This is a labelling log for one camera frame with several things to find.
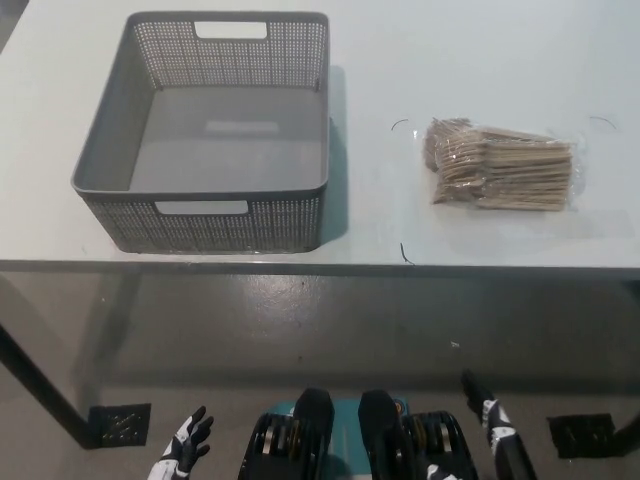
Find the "robot right hand white black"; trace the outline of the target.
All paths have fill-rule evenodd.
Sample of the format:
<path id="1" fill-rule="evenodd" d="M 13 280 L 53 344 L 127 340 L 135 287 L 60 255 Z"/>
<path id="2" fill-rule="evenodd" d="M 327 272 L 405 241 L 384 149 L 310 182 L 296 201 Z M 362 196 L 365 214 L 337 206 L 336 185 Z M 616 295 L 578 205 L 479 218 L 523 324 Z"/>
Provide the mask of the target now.
<path id="1" fill-rule="evenodd" d="M 535 479 L 524 442 L 500 400 L 469 369 L 461 374 L 467 405 L 476 415 L 491 450 L 499 479 Z M 420 479 L 476 479 L 463 431 L 446 411 L 424 414 L 416 427 L 416 465 Z"/>

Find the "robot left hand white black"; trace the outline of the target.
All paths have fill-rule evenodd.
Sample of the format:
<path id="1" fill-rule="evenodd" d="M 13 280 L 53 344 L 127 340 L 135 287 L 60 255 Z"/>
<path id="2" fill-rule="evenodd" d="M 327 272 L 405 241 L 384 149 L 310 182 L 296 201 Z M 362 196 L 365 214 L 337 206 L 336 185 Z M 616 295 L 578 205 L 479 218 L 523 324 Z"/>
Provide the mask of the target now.
<path id="1" fill-rule="evenodd" d="M 148 480 L 189 479 L 197 461 L 205 456 L 214 418 L 200 406 L 172 436 L 160 459 L 152 466 Z"/>

